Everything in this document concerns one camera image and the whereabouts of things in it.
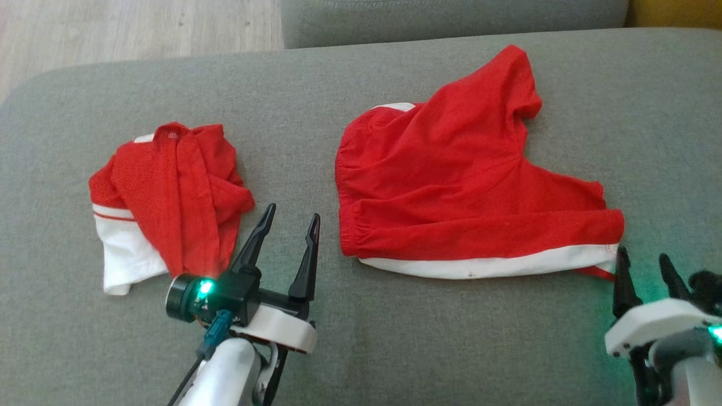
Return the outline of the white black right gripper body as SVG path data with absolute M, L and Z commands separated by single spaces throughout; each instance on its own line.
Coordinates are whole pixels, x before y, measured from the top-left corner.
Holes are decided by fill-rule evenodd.
M 629 358 L 634 348 L 649 342 L 720 322 L 720 316 L 703 312 L 688 301 L 666 298 L 627 311 L 604 334 L 604 344 L 607 354 Z

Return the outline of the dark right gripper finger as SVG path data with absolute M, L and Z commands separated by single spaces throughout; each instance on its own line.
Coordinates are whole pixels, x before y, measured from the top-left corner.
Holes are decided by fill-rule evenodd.
M 686 283 L 683 278 L 681 278 L 675 266 L 671 262 L 670 257 L 667 254 L 660 254 L 658 257 L 658 264 L 660 267 L 661 277 L 667 287 L 668 296 L 674 299 L 689 301 L 691 299 L 691 293 L 689 292 L 688 287 L 686 287 Z
M 630 275 L 630 259 L 627 249 L 620 246 L 617 250 L 615 265 L 612 314 L 615 317 L 622 317 L 627 311 L 641 305 L 642 300 L 635 291 Z

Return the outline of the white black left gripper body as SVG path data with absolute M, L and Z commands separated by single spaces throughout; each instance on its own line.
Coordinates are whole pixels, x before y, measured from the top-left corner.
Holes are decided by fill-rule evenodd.
M 246 325 L 235 321 L 232 331 L 290 351 L 313 353 L 318 334 L 309 321 L 310 301 L 266 289 L 261 289 L 258 295 L 260 306 L 253 318 Z

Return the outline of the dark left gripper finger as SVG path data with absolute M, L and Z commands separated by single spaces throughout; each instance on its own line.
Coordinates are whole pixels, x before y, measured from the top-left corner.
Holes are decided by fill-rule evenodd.
M 305 236 L 306 248 L 296 277 L 288 290 L 288 296 L 297 302 L 312 302 L 315 298 L 318 246 L 322 219 L 314 213 Z
M 276 212 L 276 204 L 270 204 L 264 210 L 263 216 L 251 231 L 250 235 L 240 249 L 237 257 L 230 265 L 230 272 L 239 273 L 243 268 L 255 267 L 258 260 L 263 242 L 271 229 L 274 214 Z

